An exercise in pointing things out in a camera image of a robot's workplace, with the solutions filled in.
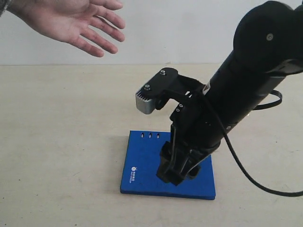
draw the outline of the black robotic arm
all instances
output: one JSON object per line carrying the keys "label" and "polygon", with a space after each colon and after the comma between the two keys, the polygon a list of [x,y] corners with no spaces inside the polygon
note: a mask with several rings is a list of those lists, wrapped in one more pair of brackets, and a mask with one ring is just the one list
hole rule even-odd
{"label": "black robotic arm", "polygon": [[[207,84],[163,68],[137,93],[137,108],[144,114],[160,110],[170,100],[179,104],[170,116],[170,141],[160,152],[157,176],[178,185],[199,173],[199,164],[225,138],[236,162],[256,186],[282,196],[303,192],[278,192],[255,182],[245,171],[227,134],[253,110],[282,102],[274,90],[288,75],[303,72],[303,5],[295,10],[267,1],[248,12],[239,23],[233,51]],[[269,94],[276,102],[259,105]]]}

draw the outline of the open palm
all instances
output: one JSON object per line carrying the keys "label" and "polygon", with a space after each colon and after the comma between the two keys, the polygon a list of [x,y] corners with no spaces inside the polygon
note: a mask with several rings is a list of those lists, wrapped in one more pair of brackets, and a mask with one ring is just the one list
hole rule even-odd
{"label": "open palm", "polygon": [[71,44],[93,56],[104,56],[103,50],[117,53],[118,49],[92,27],[120,42],[125,39],[119,30],[125,27],[125,22],[114,12],[123,7],[117,0],[20,1],[22,3],[12,5],[9,10],[34,30],[54,40]]}

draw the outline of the sleeve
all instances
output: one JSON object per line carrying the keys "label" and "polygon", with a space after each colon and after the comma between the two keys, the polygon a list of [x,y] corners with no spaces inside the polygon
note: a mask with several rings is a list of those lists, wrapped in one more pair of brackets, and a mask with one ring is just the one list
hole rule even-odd
{"label": "sleeve", "polygon": [[0,0],[0,17],[6,11],[12,0]]}

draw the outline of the blue base plate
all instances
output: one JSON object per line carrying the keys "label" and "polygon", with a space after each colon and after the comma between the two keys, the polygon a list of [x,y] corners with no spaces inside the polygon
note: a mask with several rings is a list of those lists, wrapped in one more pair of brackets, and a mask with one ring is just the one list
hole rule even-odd
{"label": "blue base plate", "polygon": [[161,148],[169,140],[170,132],[130,131],[120,192],[214,200],[216,192],[211,156],[201,163],[200,173],[194,180],[185,180],[178,186],[164,183],[156,176]]}

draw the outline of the table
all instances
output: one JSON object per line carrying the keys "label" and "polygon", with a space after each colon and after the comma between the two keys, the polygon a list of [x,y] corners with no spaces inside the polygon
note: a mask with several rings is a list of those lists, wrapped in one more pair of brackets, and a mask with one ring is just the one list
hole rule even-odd
{"label": "table", "polygon": [[[169,130],[175,101],[151,115],[135,107],[162,67],[206,83],[219,65],[0,67],[0,226],[301,227],[303,198],[255,187],[224,141],[214,201],[120,193],[129,131]],[[230,133],[247,171],[272,189],[303,190],[302,80],[289,76],[280,106]]]}

